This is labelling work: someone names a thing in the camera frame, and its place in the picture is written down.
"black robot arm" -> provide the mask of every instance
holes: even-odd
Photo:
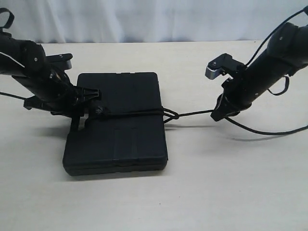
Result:
[[[8,23],[0,30],[0,74],[11,75],[35,96],[26,99],[24,107],[50,111],[53,115],[83,116],[93,99],[100,97],[99,90],[74,86],[65,70],[71,68],[72,54],[46,56],[41,45],[28,40],[16,40],[3,28],[13,22],[9,12]]]
[[[308,7],[296,13],[308,14]],[[267,48],[250,65],[222,54],[211,61],[205,75],[215,79],[229,74],[223,93],[211,114],[215,121],[235,116],[285,75],[292,76],[308,65],[308,26],[284,23],[271,36]]]

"black plastic case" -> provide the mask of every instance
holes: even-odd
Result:
[[[77,86],[100,89],[111,113],[161,108],[156,73],[80,74]],[[168,160],[162,115],[92,120],[67,136],[63,166],[71,176],[162,170]]]

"white table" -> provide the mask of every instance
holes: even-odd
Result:
[[[226,77],[206,64],[227,52],[246,62],[259,42],[46,44],[71,52],[76,84],[85,72],[156,72],[163,106],[211,109]],[[283,81],[273,90],[279,90]],[[266,131],[308,122],[308,68],[280,97],[265,93],[235,117]],[[9,76],[1,90],[31,94]],[[303,231],[308,229],[308,131],[265,137],[209,115],[166,125],[162,172],[73,178],[62,157],[70,120],[0,96],[0,230],[3,231]]]

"white curtain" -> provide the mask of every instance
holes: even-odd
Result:
[[[263,39],[307,0],[1,0],[16,39],[161,42]],[[0,23],[7,15],[0,16]],[[306,25],[302,15],[292,21]]]

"white backdrop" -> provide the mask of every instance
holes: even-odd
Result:
[[[37,42],[263,39],[307,0],[2,0],[14,38]],[[300,26],[308,18],[293,21]]]

